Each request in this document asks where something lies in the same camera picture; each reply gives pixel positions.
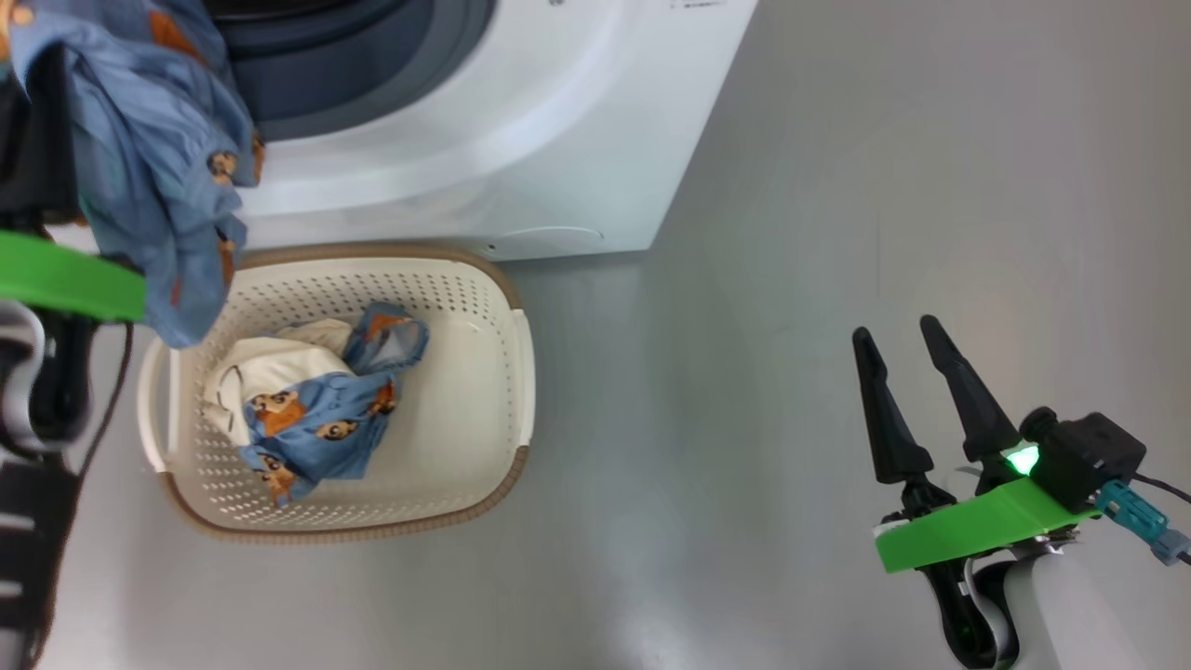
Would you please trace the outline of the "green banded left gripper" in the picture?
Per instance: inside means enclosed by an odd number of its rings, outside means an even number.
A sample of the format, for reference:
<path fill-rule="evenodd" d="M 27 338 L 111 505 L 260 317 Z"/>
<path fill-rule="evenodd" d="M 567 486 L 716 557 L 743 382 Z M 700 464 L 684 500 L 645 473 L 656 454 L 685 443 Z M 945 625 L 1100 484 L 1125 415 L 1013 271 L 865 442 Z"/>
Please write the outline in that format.
<path fill-rule="evenodd" d="M 76 221 L 66 52 L 55 44 L 1 86 L 1 228 Z M 105 324 L 145 317 L 143 275 L 33 234 L 4 232 L 4 449 L 50 457 L 85 432 L 91 355 Z"/>

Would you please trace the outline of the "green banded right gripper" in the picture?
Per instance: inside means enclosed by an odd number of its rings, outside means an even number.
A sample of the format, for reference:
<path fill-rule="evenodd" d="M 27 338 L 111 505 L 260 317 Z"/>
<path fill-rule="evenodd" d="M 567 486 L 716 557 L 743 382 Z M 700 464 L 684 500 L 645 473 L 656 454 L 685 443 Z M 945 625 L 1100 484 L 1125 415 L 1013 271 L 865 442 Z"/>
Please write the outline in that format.
<path fill-rule="evenodd" d="M 937 317 L 919 318 L 933 365 L 944 376 L 969 462 L 1022 442 L 994 395 Z M 944 644 L 964 669 L 1090 669 L 1100 657 L 1100 595 L 1064 547 L 1097 514 L 1089 468 L 1056 468 L 1042 455 L 1028 472 L 1021 452 L 994 461 L 1008 482 L 959 501 L 929 480 L 934 461 L 915 442 L 888 388 L 888 367 L 868 328 L 852 332 L 863 420 L 877 482 L 902 486 L 902 509 L 877 526 L 886 572 L 913 571 L 937 605 Z"/>

